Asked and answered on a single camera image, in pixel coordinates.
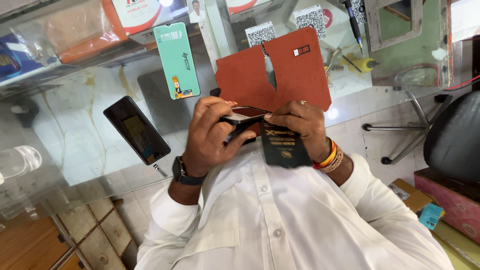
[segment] white shirt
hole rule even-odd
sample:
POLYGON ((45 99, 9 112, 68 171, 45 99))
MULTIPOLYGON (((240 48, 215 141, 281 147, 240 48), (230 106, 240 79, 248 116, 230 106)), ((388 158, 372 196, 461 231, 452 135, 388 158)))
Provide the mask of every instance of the white shirt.
POLYGON ((197 12, 195 12, 195 10, 193 12, 190 12, 190 22, 191 23, 199 23, 199 22, 206 21, 205 11, 199 10, 198 13, 200 15, 197 15, 197 12))
POLYGON ((243 146, 209 173, 202 213, 168 188, 152 197, 135 269, 452 270, 417 216, 349 156, 353 173, 338 187, 311 167, 266 165, 261 142, 243 146))

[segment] qr code sticker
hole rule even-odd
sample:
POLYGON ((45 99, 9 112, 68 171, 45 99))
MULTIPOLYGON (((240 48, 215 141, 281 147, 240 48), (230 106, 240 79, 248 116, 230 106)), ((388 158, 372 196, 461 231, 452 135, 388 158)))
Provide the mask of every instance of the qr code sticker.
POLYGON ((357 19, 358 24, 362 24, 367 21, 367 17, 365 15, 365 3, 363 0, 352 0, 352 11, 353 15, 355 15, 355 19, 357 19))
POLYGON ((318 39, 322 39, 327 36, 325 32, 324 15, 320 5, 299 10, 293 15, 295 16, 295 23, 297 24, 297 29, 310 26, 317 31, 318 39))
POLYGON ((272 40, 276 37, 272 22, 247 28, 245 29, 245 33, 247 34, 248 44, 250 47, 263 44, 263 42, 272 40))

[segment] black screen protector package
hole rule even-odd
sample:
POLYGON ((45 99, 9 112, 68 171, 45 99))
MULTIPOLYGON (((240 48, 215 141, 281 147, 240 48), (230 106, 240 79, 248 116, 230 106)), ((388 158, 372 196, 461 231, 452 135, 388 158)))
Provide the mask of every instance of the black screen protector package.
POLYGON ((264 145, 265 162, 268 165, 288 169, 313 165, 300 134, 265 121, 260 122, 260 134, 264 145))

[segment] phone screen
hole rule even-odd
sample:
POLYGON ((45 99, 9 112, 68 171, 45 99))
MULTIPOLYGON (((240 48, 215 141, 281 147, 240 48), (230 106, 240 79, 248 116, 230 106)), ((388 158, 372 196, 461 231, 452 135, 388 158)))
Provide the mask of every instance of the phone screen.
POLYGON ((233 111, 233 113, 245 115, 245 116, 248 116, 248 117, 268 114, 268 112, 266 112, 264 110, 258 110, 258 109, 251 108, 251 107, 232 108, 232 111, 233 111))
POLYGON ((103 114, 146 165, 170 153, 168 145, 131 97, 123 97, 103 111, 103 114))

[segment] chair wheel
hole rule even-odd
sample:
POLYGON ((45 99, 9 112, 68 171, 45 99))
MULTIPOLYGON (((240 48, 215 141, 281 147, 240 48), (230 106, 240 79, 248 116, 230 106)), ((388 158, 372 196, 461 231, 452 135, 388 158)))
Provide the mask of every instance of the chair wheel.
POLYGON ((447 94, 439 94, 439 95, 436 95, 435 97, 433 97, 433 99, 437 102, 437 103, 443 103, 445 101, 445 99, 447 98, 447 94))
POLYGON ((382 164, 383 165, 388 165, 388 164, 391 164, 392 163, 392 160, 387 158, 387 157, 383 157, 382 158, 382 164))
POLYGON ((367 129, 367 127, 369 127, 369 126, 372 126, 372 125, 370 125, 370 124, 363 124, 363 126, 361 126, 361 127, 362 127, 362 129, 363 129, 364 131, 370 131, 370 130, 367 129))

